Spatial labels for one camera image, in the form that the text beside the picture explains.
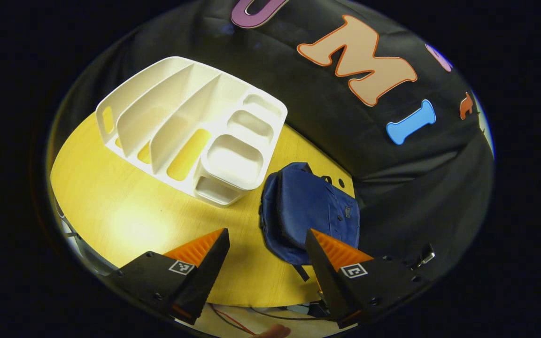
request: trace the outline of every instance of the orange letter m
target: orange letter m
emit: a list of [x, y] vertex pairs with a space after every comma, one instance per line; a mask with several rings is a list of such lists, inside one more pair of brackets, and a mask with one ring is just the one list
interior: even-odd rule
[[350, 90], [368, 106], [376, 105], [380, 96], [404, 81], [417, 80], [414, 69], [403, 58], [374, 56], [379, 35], [373, 28], [350, 15], [344, 15], [343, 19], [346, 22], [343, 26], [312, 45], [298, 45], [298, 52], [315, 64], [329, 66], [331, 55], [343, 47], [335, 75], [370, 73], [348, 81]]

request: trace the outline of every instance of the wooden tabletop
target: wooden tabletop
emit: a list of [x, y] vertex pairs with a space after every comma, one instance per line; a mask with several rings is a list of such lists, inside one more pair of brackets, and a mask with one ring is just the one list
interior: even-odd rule
[[[307, 162], [315, 175], [354, 197], [346, 171], [288, 126], [283, 126], [267, 174]], [[342, 179], [345, 187], [338, 184]], [[95, 115], [66, 140], [51, 172], [54, 195], [77, 233], [117, 267], [138, 255], [165, 253], [217, 229], [229, 229], [231, 248], [208, 302], [275, 307], [316, 301], [312, 267], [303, 282], [264, 246], [258, 206], [264, 184], [228, 208], [218, 208], [163, 184], [105, 147]]]

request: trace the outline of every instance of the finger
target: finger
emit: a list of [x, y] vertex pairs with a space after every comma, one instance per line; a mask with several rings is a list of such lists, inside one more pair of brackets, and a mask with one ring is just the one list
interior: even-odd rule
[[285, 338], [292, 332], [288, 327], [280, 324], [273, 325], [270, 329], [253, 336], [253, 338]]

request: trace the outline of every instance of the wire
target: wire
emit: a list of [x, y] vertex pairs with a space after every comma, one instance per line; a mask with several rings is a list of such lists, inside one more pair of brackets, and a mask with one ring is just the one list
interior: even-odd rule
[[[223, 321], [225, 321], [225, 323], [231, 325], [232, 327], [234, 328], [237, 328], [239, 330], [242, 330], [243, 332], [246, 332], [246, 333], [249, 333], [253, 336], [255, 336], [256, 334], [252, 331], [250, 331], [247, 327], [243, 326], [241, 323], [239, 323], [238, 321], [236, 321], [235, 319], [232, 319], [231, 316], [229, 316], [228, 314], [222, 312], [222, 311], [219, 311], [219, 310], [216, 310], [216, 308], [214, 308], [214, 306], [212, 305], [212, 303], [209, 303], [210, 304], [210, 307], [212, 308], [212, 310], [214, 310], [214, 312], [216, 313], [217, 316], [219, 316]], [[229, 321], [227, 321], [227, 319], [224, 319], [221, 315], [225, 315], [228, 319], [231, 319], [232, 321], [234, 321], [237, 325], [234, 325], [233, 323], [230, 323]]]
[[273, 316], [273, 315], [269, 315], [268, 313], [264, 313], [264, 312], [260, 312], [258, 310], [255, 310], [253, 307], [250, 307], [254, 312], [258, 312], [260, 313], [261, 315], [264, 315], [264, 316], [268, 316], [268, 317], [273, 317], [273, 318], [277, 318], [277, 319], [286, 319], [288, 321], [327, 321], [329, 320], [331, 317], [313, 317], [313, 318], [290, 318], [290, 317], [279, 317], [279, 316]]
[[230, 321], [228, 321], [227, 319], [225, 319], [225, 317], [221, 316], [221, 314], [217, 312], [216, 308], [214, 308], [212, 303], [208, 303], [208, 305], [210, 305], [212, 310], [214, 310], [214, 314], [217, 315], [220, 319], [222, 319], [224, 321], [224, 323], [227, 323], [227, 324], [231, 325], [232, 327], [234, 327], [235, 329], [239, 329], [239, 330], [247, 333], [246, 330], [241, 329], [241, 327], [238, 327], [237, 325], [235, 325], [235, 324], [231, 323]]

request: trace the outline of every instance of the white plastic organizer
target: white plastic organizer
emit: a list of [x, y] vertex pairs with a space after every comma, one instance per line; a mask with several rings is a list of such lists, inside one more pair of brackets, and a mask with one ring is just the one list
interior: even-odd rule
[[112, 152], [219, 207], [262, 184], [286, 117], [266, 92], [178, 56], [140, 71], [96, 109]]

